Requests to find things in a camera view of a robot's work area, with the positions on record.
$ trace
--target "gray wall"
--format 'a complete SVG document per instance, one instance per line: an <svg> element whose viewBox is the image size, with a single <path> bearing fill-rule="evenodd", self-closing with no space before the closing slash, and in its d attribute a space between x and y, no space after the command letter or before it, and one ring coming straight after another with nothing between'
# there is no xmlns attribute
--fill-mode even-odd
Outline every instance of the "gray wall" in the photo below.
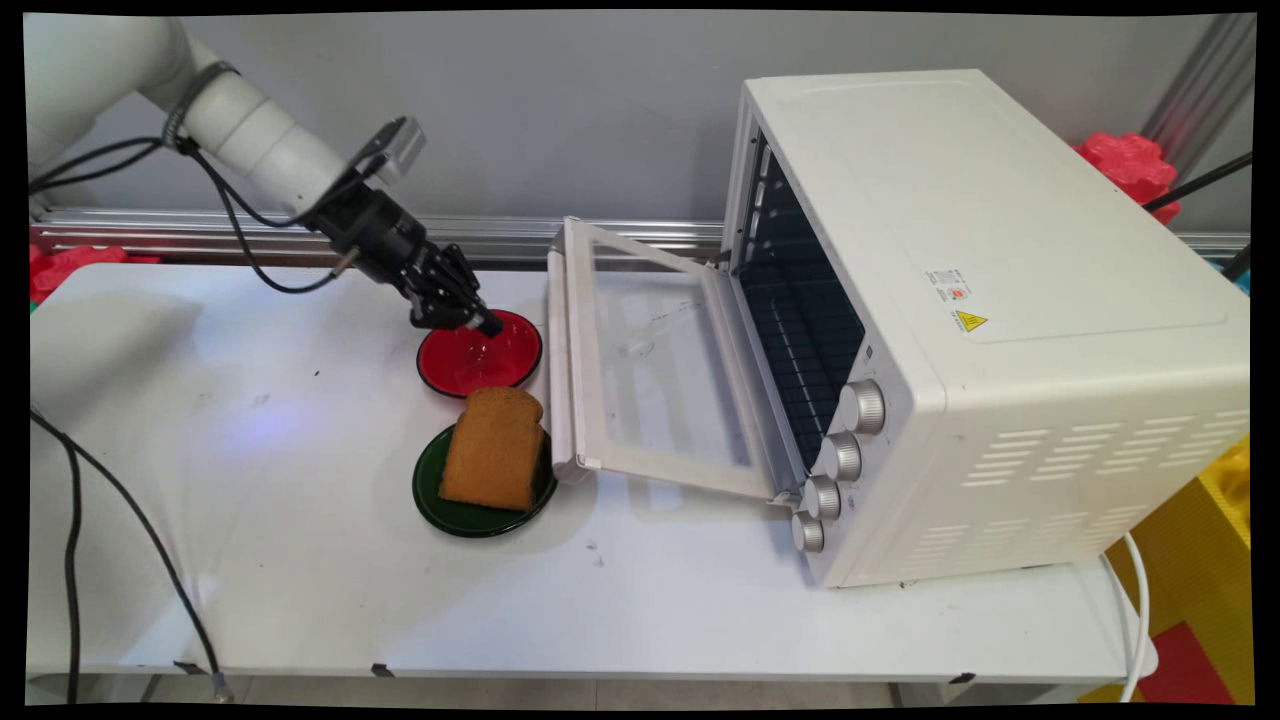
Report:
<svg viewBox="0 0 1280 720"><path fill-rule="evenodd" d="M413 211L719 220L745 78L979 68L1076 143L1138 132L1210 18L532 10L186 23L340 154L416 115L429 143L393 190ZM161 123L134 96L76 150ZM54 200L218 206L172 154Z"/></svg>

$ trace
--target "red plate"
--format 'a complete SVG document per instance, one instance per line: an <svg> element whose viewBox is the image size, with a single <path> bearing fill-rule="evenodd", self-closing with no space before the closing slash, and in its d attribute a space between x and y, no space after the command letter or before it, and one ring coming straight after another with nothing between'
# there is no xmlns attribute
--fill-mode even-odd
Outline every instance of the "red plate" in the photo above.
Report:
<svg viewBox="0 0 1280 720"><path fill-rule="evenodd" d="M503 328L488 338L480 331L431 331L417 348L417 374L435 392L466 397L483 387L516 387L543 359L543 336L527 319L494 310Z"/></svg>

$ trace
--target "floor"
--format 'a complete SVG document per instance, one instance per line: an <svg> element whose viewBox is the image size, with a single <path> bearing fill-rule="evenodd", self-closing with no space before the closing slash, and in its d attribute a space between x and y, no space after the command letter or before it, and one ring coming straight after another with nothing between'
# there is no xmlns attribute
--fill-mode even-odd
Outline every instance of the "floor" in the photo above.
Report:
<svg viewBox="0 0 1280 720"><path fill-rule="evenodd" d="M113 676L82 678L81 701L110 697ZM60 697L64 676L32 684ZM237 702L463 710L817 710L893 707L883 683L692 680L463 680L417 678L230 678ZM157 675L148 702L212 702L209 676Z"/></svg>

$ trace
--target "silver knob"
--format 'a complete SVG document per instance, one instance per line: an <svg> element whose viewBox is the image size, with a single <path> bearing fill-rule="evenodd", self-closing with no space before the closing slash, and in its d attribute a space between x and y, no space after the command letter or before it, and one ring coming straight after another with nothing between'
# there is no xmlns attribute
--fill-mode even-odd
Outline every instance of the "silver knob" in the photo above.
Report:
<svg viewBox="0 0 1280 720"><path fill-rule="evenodd" d="M800 511L791 516L791 542L800 552L822 552L822 523Z"/></svg>
<svg viewBox="0 0 1280 720"><path fill-rule="evenodd" d="M854 433L835 433L822 438L817 469L832 480L856 480L863 474L863 451Z"/></svg>
<svg viewBox="0 0 1280 720"><path fill-rule="evenodd" d="M804 482L805 512L819 520L840 518L840 489L828 478L809 478Z"/></svg>
<svg viewBox="0 0 1280 720"><path fill-rule="evenodd" d="M840 419L855 433L876 434L884 428L884 396L874 380L858 380L840 388Z"/></svg>

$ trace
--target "oven door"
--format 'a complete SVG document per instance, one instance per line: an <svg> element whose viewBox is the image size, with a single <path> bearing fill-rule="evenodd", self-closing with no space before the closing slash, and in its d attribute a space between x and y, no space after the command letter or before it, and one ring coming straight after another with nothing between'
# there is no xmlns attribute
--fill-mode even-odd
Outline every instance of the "oven door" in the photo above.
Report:
<svg viewBox="0 0 1280 720"><path fill-rule="evenodd" d="M787 468L727 273L576 218L548 254L552 459L765 501Z"/></svg>

